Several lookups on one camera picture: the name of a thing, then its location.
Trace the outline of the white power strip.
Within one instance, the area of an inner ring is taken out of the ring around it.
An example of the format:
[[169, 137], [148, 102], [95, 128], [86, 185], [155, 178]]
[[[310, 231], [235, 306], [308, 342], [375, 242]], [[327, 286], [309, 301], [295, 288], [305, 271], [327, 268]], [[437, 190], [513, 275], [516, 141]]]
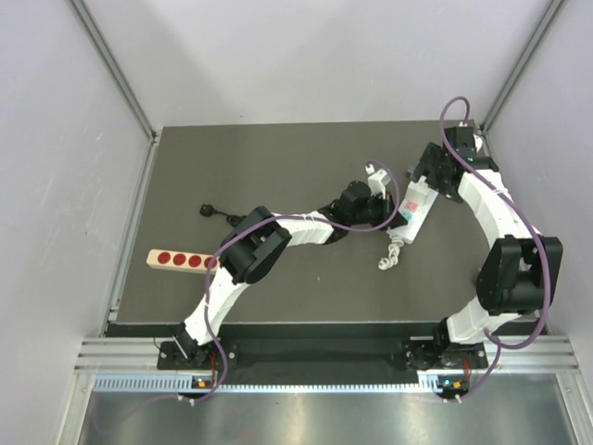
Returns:
[[391, 269], [398, 264], [400, 251], [406, 244], [409, 245], [415, 240], [430, 209], [435, 204], [437, 196], [438, 193], [435, 191], [435, 196], [424, 206], [418, 206], [415, 203], [409, 202], [404, 197], [398, 212], [407, 217], [409, 223], [407, 226], [386, 231], [390, 242], [387, 247], [387, 255], [382, 257], [378, 262], [378, 267], [381, 271]]

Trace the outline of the white cube plug adapter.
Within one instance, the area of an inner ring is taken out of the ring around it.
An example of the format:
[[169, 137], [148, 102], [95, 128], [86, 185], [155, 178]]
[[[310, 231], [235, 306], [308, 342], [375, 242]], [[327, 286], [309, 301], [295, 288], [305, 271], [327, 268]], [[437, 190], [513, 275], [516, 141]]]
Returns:
[[424, 206], [435, 196], [435, 191], [425, 182], [424, 177], [418, 182], [410, 181], [405, 198], [418, 206]]

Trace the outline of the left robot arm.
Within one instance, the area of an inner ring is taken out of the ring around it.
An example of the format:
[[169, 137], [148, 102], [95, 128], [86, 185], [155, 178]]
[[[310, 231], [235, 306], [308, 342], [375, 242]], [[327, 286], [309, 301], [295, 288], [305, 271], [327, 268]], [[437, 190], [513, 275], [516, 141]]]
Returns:
[[260, 206], [237, 220], [212, 255], [152, 249], [146, 263], [153, 269], [202, 273], [205, 295], [160, 347], [162, 369], [195, 369], [222, 355], [218, 333], [240, 295], [261, 281], [287, 248], [331, 245], [351, 232], [387, 231], [404, 225], [401, 194], [383, 186], [351, 182], [341, 196], [308, 213], [276, 214]]

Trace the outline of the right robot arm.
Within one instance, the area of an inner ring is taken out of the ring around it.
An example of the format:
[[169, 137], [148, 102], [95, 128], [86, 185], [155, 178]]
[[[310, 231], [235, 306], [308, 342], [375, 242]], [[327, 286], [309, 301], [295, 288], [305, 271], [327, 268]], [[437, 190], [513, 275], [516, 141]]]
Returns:
[[479, 354], [487, 335], [553, 300], [563, 247], [556, 237], [529, 229], [510, 205], [495, 161], [480, 154], [473, 127], [445, 129], [447, 142], [426, 146], [399, 214], [405, 225], [391, 231], [391, 249], [412, 243], [438, 196], [465, 203], [489, 246], [477, 275], [476, 295], [457, 313], [443, 319], [430, 341], [403, 345], [408, 365], [418, 370], [457, 367], [464, 361], [486, 366]]

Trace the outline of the grey plug beside strip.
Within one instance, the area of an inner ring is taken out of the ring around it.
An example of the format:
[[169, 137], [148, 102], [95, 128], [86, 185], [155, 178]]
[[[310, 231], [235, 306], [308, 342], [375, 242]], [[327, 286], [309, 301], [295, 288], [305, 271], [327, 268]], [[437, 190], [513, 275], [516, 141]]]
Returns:
[[415, 181], [416, 180], [416, 167], [415, 166], [410, 166], [408, 167], [407, 171], [406, 171], [406, 177], [411, 180], [411, 181]]

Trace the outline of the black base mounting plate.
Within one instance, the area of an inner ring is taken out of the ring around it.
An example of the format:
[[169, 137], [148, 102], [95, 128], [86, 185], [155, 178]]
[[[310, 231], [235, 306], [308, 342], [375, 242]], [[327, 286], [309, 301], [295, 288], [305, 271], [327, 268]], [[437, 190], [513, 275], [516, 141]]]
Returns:
[[384, 365], [397, 371], [472, 370], [488, 366], [482, 344], [439, 352], [431, 339], [379, 338], [238, 338], [221, 343], [231, 370], [256, 364], [298, 363]]

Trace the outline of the wooden power strip red sockets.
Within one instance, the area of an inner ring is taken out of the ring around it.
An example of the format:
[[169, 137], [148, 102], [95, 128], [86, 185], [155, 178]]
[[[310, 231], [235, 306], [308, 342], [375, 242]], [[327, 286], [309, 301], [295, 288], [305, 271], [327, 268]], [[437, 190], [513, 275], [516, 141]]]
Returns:
[[218, 268], [211, 255], [168, 249], [151, 249], [145, 263], [152, 269], [185, 273], [205, 273], [208, 267], [215, 272]]

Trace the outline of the right aluminium frame post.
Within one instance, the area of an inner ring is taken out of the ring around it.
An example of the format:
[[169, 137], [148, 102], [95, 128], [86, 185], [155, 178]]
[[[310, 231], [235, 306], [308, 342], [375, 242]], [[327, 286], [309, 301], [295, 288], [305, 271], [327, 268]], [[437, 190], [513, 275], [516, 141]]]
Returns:
[[517, 45], [516, 57], [504, 65], [503, 82], [480, 122], [480, 133], [486, 140], [486, 152], [493, 155], [496, 161], [500, 161], [500, 158], [497, 147], [492, 144], [492, 131], [567, 4], [568, 1], [546, 1], [525, 42]]

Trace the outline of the aluminium frame post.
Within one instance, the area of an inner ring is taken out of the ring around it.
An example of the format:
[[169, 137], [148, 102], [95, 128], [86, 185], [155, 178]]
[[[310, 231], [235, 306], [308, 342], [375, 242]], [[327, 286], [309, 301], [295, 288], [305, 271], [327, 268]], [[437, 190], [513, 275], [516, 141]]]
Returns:
[[568, 1], [546, 1], [525, 42], [517, 45], [516, 57], [504, 65], [503, 82], [480, 122], [480, 133], [486, 140], [486, 152], [493, 155], [496, 161], [500, 161], [500, 158], [497, 147], [492, 144], [492, 131], [567, 4]]
[[98, 335], [103, 336], [109, 324], [117, 319], [126, 273], [129, 269], [138, 224], [145, 204], [146, 192], [151, 179], [157, 154], [160, 132], [149, 122], [135, 92], [132, 89], [120, 63], [115, 58], [109, 44], [98, 26], [91, 9], [83, 0], [69, 0], [70, 10], [81, 25], [84, 33], [94, 48], [99, 60], [107, 70], [108, 76], [119, 92], [135, 123], [146, 139], [142, 164], [132, 195], [132, 203], [126, 219], [125, 230], [120, 244], [120, 253], [113, 277], [107, 292], [107, 302], [103, 319], [98, 328]]

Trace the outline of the left aluminium frame post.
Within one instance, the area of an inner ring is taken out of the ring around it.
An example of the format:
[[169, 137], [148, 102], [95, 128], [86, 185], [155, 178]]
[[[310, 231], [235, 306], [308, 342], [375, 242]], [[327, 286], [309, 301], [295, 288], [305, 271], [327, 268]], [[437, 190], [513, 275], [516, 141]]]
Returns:
[[70, 10], [81, 25], [84, 33], [94, 48], [99, 60], [107, 70], [108, 76], [119, 92], [135, 123], [146, 139], [142, 164], [132, 195], [132, 203], [126, 219], [125, 230], [120, 244], [120, 253], [113, 277], [107, 292], [107, 302], [103, 319], [98, 328], [98, 335], [103, 336], [109, 324], [117, 319], [126, 273], [129, 269], [138, 224], [145, 204], [146, 192], [151, 179], [157, 154], [160, 132], [149, 122], [135, 92], [132, 89], [120, 63], [115, 58], [109, 44], [98, 26], [91, 9], [83, 0], [69, 0]]

